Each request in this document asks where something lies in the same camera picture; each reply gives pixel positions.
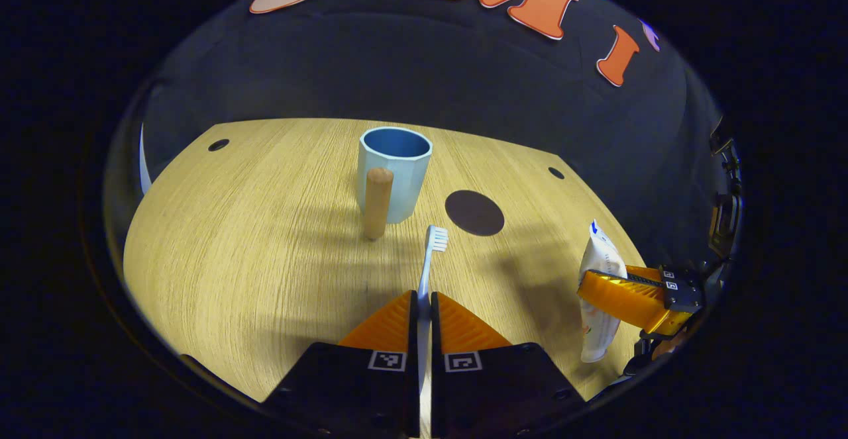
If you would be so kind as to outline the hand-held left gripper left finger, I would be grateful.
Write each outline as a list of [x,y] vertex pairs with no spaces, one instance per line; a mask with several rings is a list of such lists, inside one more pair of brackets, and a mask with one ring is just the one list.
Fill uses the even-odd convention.
[[420,435],[416,292],[388,301],[341,342],[312,343],[262,412],[312,438]]

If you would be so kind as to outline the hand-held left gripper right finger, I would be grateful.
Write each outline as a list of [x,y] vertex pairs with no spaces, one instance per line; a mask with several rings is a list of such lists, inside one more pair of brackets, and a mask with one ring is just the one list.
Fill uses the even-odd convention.
[[448,295],[431,303],[434,437],[535,438],[587,409],[542,346],[509,342]]

